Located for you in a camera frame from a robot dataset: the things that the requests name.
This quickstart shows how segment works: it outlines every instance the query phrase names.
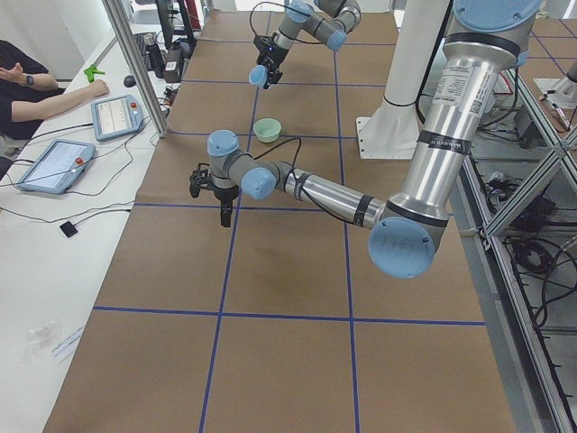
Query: small black box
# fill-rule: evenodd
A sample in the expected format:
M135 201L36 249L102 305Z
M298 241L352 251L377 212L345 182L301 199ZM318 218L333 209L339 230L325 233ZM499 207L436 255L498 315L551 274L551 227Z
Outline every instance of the small black box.
M179 83L182 74L182 51L169 50L164 67L164 80L167 83Z

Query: small bowl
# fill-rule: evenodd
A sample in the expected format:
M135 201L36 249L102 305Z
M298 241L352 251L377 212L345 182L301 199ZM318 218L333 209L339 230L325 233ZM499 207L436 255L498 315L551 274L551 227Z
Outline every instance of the small bowl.
M266 117L254 123L252 130L262 143L272 143L279 138L280 122Z

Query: black cable cord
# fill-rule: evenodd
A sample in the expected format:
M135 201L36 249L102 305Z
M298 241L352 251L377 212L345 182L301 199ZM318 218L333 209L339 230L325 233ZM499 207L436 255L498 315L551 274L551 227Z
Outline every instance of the black cable cord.
M439 50L439 46L441 45L441 41L443 40L443 37L444 37L444 31L447 28L447 24L449 23L449 18L451 16L452 12L453 12L453 0L451 0L449 2L449 5L447 6L447 10L444 13L443 23L441 24L441 27L439 28L439 33L436 36L435 47L433 48L433 52L431 53L431 57L429 58L429 62L426 65L425 75L423 76L423 80L421 81L421 86L420 86L418 93L417 93L417 100L415 101L415 109L417 110L418 120L420 120L422 124L425 123L426 119L425 119L425 116L423 115L423 112L421 111L421 107L419 105L419 102L420 102L421 96L423 95L423 89L426 86L426 81L429 77L429 73L431 72L431 68L433 67L433 62L435 61L436 52Z
M285 9L288 9L290 11L296 12L298 14L301 14L303 16L309 17L309 14L305 14L302 11L299 11L298 9L295 9L294 7L290 7L288 5L279 5L278 3L274 3L274 2L259 2L257 3L253 9L251 10L251 13L249 14L249 25L251 26L251 30L252 33L254 33L255 36L259 36L259 34L256 32L256 30L254 29L254 24L252 23L252 15L254 14L254 12L256 11L256 8L260 5L275 5L275 6L280 6L280 7L284 7ZM297 38L289 38L287 35L284 35L287 39L291 39L292 41L296 41L296 42L300 42L300 43L306 43L309 45L321 45L323 44L322 42L311 42L311 41L302 41L300 39Z
M472 166L472 170L475 172L475 177L477 178L477 181L479 182L479 189L480 189L482 195L485 197L485 202L487 203L487 207L489 208L489 211L491 212L491 214L494 215L495 213L497 213L497 208L490 201L490 197L489 197L489 194L488 194L488 191L486 188L487 182L485 182L485 179L479 173L479 168L477 167L477 161L475 161L472 154L470 154L470 153L469 153L469 159L471 160L471 163L472 163L471 166Z
M12 161L12 164L16 164L17 162L29 162L30 164L34 164L36 161L33 161L33 160L24 160L24 159L20 160L20 159L19 159L19 160L14 160L14 161Z
M290 142L294 142L296 140L301 140L300 137L292 137L292 138L288 138L287 140L284 140L280 143L275 144L273 147L271 147L270 149L268 149L267 151L261 153L258 156L253 157L254 160L259 160L260 158L262 158L265 155L268 155L269 153L276 151L280 146L283 146L284 144L290 143Z
M504 241L505 244L512 244L512 243L509 241L509 238L511 238L511 237L517 237L517 236L508 236L508 237L505 239L505 241ZM560 266L562 266L563 264L568 263L568 262L571 262L572 265L573 265L573 267L574 267L574 269L575 269L575 271L576 271L576 273L577 273L577 260L575 260L575 258L572 256L571 253L569 253L569 252L567 252L567 251L563 251L563 250L561 249L561 246L560 246L559 244L556 244L555 242L549 241L548 239L544 239L544 238L540 238L540 237L524 237L524 236L519 236L518 238L521 239L521 240L523 240L523 241L542 242L542 243L549 244L549 245L557 248L557 253L556 253L555 256L551 259L551 262L550 262L551 264L550 264L550 266L549 266L549 269L547 270L547 273L546 273L545 277L544 277L544 278L539 278L539 277L537 277L537 276L535 276L535 275L530 275L531 277L535 277L535 278L538 278L539 280L542 280L542 281L543 281L543 284L542 284L542 286L541 286L541 306L540 306L539 308L537 308L537 309L535 310L535 312L533 312L533 320L534 320L534 322L535 322L535 326L538 327L538 328L541 328L541 327L543 327L543 326L545 325L546 321L548 320L549 312L548 312L547 306L548 306L549 304L551 304L552 302L556 302L557 300L564 299L564 298L570 296L571 294L577 292L577 279L576 279L575 284L573 285L573 287L566 286L566 285L563 285L563 284L560 284L560 283L558 283L558 282L554 282L554 281L551 281L551 280L550 280L553 271L554 271L555 269L559 268ZM513 265L512 267L513 267L514 273L520 275L521 272L519 272L519 271L518 271L518 268L517 268L517 258L516 258L516 256L515 256L514 254L511 254L507 248L506 248L506 250L507 250L507 252L508 252L508 254L509 254L509 257L511 258L511 264ZM568 259L565 260L565 261L562 261L562 262L558 263L559 258L560 258L563 254L565 254L565 255L568 257ZM556 297L553 297L553 298L548 299L548 298L546 297L546 289L547 289L547 285L548 285L548 284L554 284L554 285L563 287L564 289L567 289L568 291L565 292L565 293L563 293L562 295L558 295L558 296L556 296ZM539 322L537 322L537 319L538 319L538 317L541 315L541 313L543 313L543 318L542 318Z
M519 143L519 142L523 141L520 138L513 139L513 138L503 137L502 135L494 134L491 131L487 131L484 128L478 129L477 132L480 134L486 134L486 135L490 135L491 137L499 138L500 140L505 140L506 142Z
M7 209L6 207L0 207L0 209L2 209L4 212L8 212L9 214L16 215L17 217L23 217L23 218L31 219L32 221L39 221L41 223L46 223L46 224L52 224L52 223L59 223L60 221L67 221L67 220L74 218L74 217L80 217L80 216L85 215L88 212L92 212L94 210L104 210L104 209L108 209L108 208L113 207L113 206L128 206L132 203L133 203L133 201L127 201L125 203L113 203L112 205L108 205L108 206L104 206L104 207L92 207L92 208L87 209L85 211L78 212L77 214L69 215L69 216L63 216L62 218L56 218L56 219L44 219L44 218L40 218L38 216L25 215L25 214L21 214L20 212L15 212L13 210Z
M295 152L295 156L292 159L292 163L290 164L290 171L288 172L288 176L290 176L292 174L293 179L295 180L295 182L298 182L299 178L297 178L297 175L295 174L295 165L297 165L297 158L298 158L298 153L300 152L300 148L302 145L302 140L300 137L298 137L298 147L297 147L297 151ZM321 210L323 210L324 212L326 212L326 214L330 215L331 217L333 217L334 219L337 219L339 221L341 221L342 223L345 224L351 224L350 221L347 221L346 219L334 214L333 212L331 212L329 209L327 209L325 206L323 206L321 203L319 203L314 197L312 197L308 191L305 189L305 185L303 184L302 188L301 188L301 192L303 192L308 199L313 202L314 205L316 205L318 208L320 208Z
M564 293L563 295L560 295L560 296L557 296L557 297L554 297L551 299L547 299L547 297L546 297L547 283L549 282L549 278L551 277L551 274L553 273L553 271L555 269L557 269L557 267L558 267L557 261L559 260L559 258L561 257L562 254L566 254L571 259L571 262L573 263L575 271L577 271L577 262L575 261L573 256L569 252L563 251L561 249L561 247L559 247L559 251L554 256L553 264L549 268L549 272L546 274L545 279L543 280L543 286L541 288L541 307L539 307L539 309L537 309L537 311L535 312L535 318L538 318L539 315L543 312L543 318L541 319L540 322L537 323L538 327L543 327L545 325L545 323L547 322L547 319L549 318L549 311L547 309L547 305L549 305L551 302L555 302L556 300L566 298L567 296L569 296L572 293L574 293L575 291L577 291L577 281L576 281L574 287L571 290Z
M82 218L81 220L77 221L76 223L74 223L74 226L78 226L79 224L84 223L85 221L87 221L88 219L92 218L92 217L96 217L98 215L102 215L102 214L109 214L111 212L130 212L131 209L108 209L108 210L102 210L100 212L96 212L95 214L86 216L84 218Z
M146 119L150 119L150 118L149 118L149 117L145 117L144 119L142 119L142 121L144 122ZM97 156L95 156L94 158L92 158L91 160L85 161L85 162L83 162L83 163L81 163L81 164L79 164L79 165L77 166L77 168L79 168L79 167L88 165L90 162L92 162L92 161L94 161L94 160L97 160L97 159L99 159L99 158L103 158L103 157L109 155L109 154L112 153L112 152L116 152L118 149L120 149L120 148L122 148L122 147L124 147L124 148L126 149L126 151L128 152L128 154L129 154L130 157L131 157L131 160L130 160L127 164L125 164L119 171L117 171L117 172L113 175L113 177L106 183L105 187L104 187L101 191L99 191L98 193L96 193L96 194L94 194L94 195L93 195L93 194L84 194L84 193L80 193L80 192L76 192L76 191L67 191L66 193L69 193L69 194L79 194L79 195L87 195L87 196L97 196L97 195L101 194L106 188L108 188L108 186L109 186L110 183L115 179L115 177L116 177L118 174L120 174L120 172L121 172L122 170L124 170L126 167L128 167L128 166L134 161L133 155L130 153L130 151L129 151L128 148L126 147L126 144L127 144L128 142L130 142L136 135L138 135L138 134L144 129L144 127L145 127L149 122L150 122L150 120L149 120L148 122L146 122L146 124L144 124L144 125L142 126L142 128L140 128L136 133L134 133L133 135L131 135L130 138L128 138L128 139L125 140L123 143L121 143L121 144L119 144L118 146L116 146L116 147L115 147L113 150L111 150L110 152L103 153L102 155L97 155ZM43 179L51 178L52 176L59 176L59 175L61 175L61 174L65 174L65 173L68 173L68 172L69 172L69 170L59 171L59 172L57 172L57 173L51 173L51 174L48 174L48 175L46 175L46 176L41 176L41 177L39 177L39 178L27 179L27 180L22 181L22 182L14 182L14 181L12 180L12 178L10 177L10 175L9 175L8 173L6 173L5 176L10 180L10 182L9 182L9 183L5 183L4 185L0 185L0 188L2 188L2 187L14 187L14 188L16 188L16 189L18 189L18 190L20 190L20 191L24 191L24 189L19 188L19 185L22 185L22 184L24 184L24 183L31 182L31 181L43 180Z
M99 196L100 194L102 194L109 186L110 184L114 181L114 179L116 179L116 177L122 173L129 165L131 165L134 162L134 156L131 154L130 150L128 149L128 143L134 138L136 137L145 127L146 125L150 122L151 120L149 119L148 122L146 122L142 128L140 128L136 133L132 134L127 140L125 140L120 146L118 146L116 149L119 149L121 147L124 147L124 150L126 151L126 153L128 153L128 156L130 157L130 160L123 166L121 167L115 174L113 174L113 176L110 178L110 180L102 187L102 189L100 189L98 192L95 193L86 193L86 192L80 192L80 191L66 191L65 194L77 194L79 196L86 196L86 197L96 197Z
M514 92L513 103L511 104L511 107L505 113L494 118L493 120L491 120L485 124L480 124L477 129L484 129L487 126L491 126L492 124L496 124L497 122L500 122L501 120L503 120L507 116L509 116L511 113L513 113L515 111L515 109L517 108L518 97L519 97L519 68L515 68L515 92Z
M575 118L575 112L577 112L577 106L575 106L575 108L573 109L573 112L571 114L571 119L569 120L569 127L570 128L573 125L573 119Z
M48 131L47 133L42 133L42 134L34 135L33 138L31 138L30 140L28 140L24 146L30 144L30 142L36 140L37 138L43 137L44 135L60 133L60 132L62 132L62 131L67 131L67 130L69 130L69 129L83 128L83 127L85 127L85 126L94 126L94 124L93 124L93 123L89 123L89 124L76 124L76 125L74 125L74 126L67 126L66 128L55 129L54 131Z

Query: warning sticker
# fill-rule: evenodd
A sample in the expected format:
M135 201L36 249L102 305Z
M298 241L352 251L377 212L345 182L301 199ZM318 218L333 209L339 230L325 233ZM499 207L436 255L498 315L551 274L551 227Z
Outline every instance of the warning sticker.
M444 67L443 76L439 80L439 85L433 97L433 104L459 106L472 73L473 67L470 66Z

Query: robotic arm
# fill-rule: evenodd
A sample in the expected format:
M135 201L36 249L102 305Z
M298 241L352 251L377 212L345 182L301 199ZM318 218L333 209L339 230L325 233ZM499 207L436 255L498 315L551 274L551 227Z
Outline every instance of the robotic arm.
M280 189L370 228L369 254L382 271L399 278L419 275L439 248L449 220L447 199L494 84L503 69L513 68L527 57L529 32L540 3L454 1L454 17L444 44L447 65L403 187L388 200L348 189L285 162L256 161L238 149L238 140L230 131L217 131L209 137L210 170L193 172L191 194L194 197L205 188L219 197L240 186L253 198L265 199Z
M315 0L315 5L325 11L332 20L327 21L310 5L293 0L287 6L279 29L272 36L254 36L254 45L259 50L257 66L249 75L249 82L259 88L269 88L282 77L280 64L289 54L298 34L304 30L332 51L339 51L346 34L361 21L361 9L356 0Z

